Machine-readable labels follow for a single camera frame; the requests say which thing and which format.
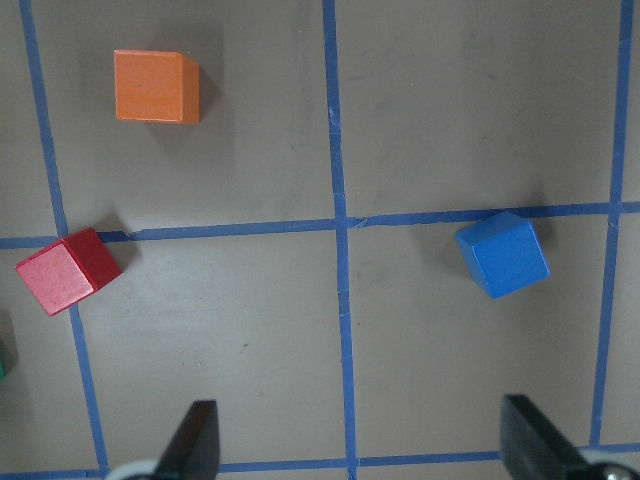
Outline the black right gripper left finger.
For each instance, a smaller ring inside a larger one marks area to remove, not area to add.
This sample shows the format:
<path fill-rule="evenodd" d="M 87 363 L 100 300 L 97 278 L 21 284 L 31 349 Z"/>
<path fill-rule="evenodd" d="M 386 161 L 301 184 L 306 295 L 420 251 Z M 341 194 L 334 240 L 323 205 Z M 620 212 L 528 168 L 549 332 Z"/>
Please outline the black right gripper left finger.
<path fill-rule="evenodd" d="M 154 469 L 155 479 L 215 479 L 220 465 L 217 402 L 194 401 Z"/>

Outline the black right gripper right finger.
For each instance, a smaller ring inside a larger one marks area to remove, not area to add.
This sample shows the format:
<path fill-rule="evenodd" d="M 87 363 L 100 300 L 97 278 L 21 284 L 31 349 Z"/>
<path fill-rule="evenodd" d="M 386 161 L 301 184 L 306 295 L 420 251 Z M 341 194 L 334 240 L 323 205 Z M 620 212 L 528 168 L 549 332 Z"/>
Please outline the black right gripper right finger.
<path fill-rule="evenodd" d="M 500 457 L 512 479 L 588 479 L 590 464 L 526 396 L 500 409 Z"/>

